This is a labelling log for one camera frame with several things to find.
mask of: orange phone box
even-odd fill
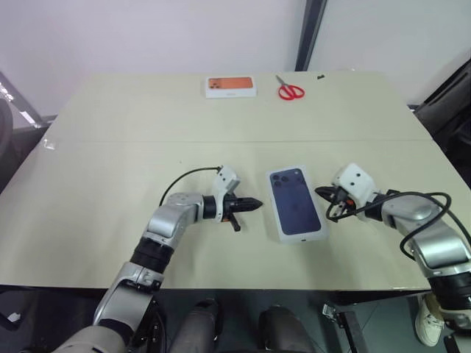
[[[253,76],[207,77],[206,98],[255,97],[257,88]]]

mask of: white wall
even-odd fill
[[[382,71],[419,104],[470,56],[470,0],[327,0],[309,70]]]
[[[0,71],[41,115],[58,113],[95,72],[293,71],[304,7],[305,0],[3,0]]]

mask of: black chair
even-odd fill
[[[0,99],[0,193],[21,164],[12,137],[13,114],[7,101]]]

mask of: white sneaker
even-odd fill
[[[420,342],[426,346],[435,346],[443,330],[445,323],[433,316],[423,299],[420,303],[420,309],[415,318],[415,332]]]

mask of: dark blue phone image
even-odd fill
[[[321,229],[319,217],[300,169],[272,173],[270,184],[283,233],[296,235]]]

